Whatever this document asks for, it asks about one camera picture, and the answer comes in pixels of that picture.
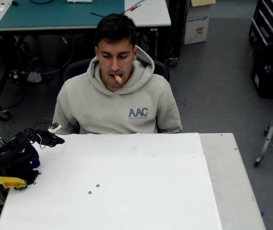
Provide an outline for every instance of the pen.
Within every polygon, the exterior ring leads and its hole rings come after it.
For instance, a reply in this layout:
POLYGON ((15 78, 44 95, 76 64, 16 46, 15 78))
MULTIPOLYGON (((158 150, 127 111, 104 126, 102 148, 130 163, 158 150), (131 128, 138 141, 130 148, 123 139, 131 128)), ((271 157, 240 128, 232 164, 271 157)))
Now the pen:
POLYGON ((139 6, 141 6, 141 5, 138 5, 138 6, 135 6, 135 7, 133 7, 130 11, 134 11, 137 7, 139 7, 139 6))

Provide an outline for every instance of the carrot in mouth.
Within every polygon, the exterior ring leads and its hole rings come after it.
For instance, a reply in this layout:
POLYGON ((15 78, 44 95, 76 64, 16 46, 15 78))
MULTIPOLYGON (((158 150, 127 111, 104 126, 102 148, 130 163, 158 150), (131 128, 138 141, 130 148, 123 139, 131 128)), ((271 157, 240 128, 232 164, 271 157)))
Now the carrot in mouth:
POLYGON ((119 75, 115 75, 114 77, 115 77, 115 80, 117 80, 118 83, 121 84, 123 82, 123 80, 121 79, 121 77, 119 75))

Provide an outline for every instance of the aac logo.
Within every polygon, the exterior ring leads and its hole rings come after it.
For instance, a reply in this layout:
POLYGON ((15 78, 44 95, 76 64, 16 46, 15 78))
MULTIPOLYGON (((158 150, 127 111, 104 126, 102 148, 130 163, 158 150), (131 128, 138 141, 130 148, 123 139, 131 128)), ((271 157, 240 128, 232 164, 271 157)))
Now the aac logo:
POLYGON ((147 114, 148 114, 147 108, 143 108, 143 109, 138 108, 136 110, 136 112, 133 109, 130 109, 129 117, 131 117, 131 116, 138 117, 139 115, 141 115, 141 117, 143 117, 143 116, 147 116, 147 114))

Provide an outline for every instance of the black office chair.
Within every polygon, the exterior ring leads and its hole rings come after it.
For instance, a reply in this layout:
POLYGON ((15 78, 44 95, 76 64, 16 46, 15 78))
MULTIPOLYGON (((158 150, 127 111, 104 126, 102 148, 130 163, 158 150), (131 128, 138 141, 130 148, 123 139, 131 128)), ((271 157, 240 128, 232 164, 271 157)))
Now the black office chair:
MULTIPOLYGON (((67 81, 72 77, 85 73, 88 70, 91 61, 92 58, 77 61, 75 63, 68 65, 64 71, 63 80, 67 81)), ((163 76, 167 81, 170 81, 170 73, 169 70, 165 67, 165 65, 159 61, 154 61, 154 63, 155 63, 154 73, 159 74, 163 76)))

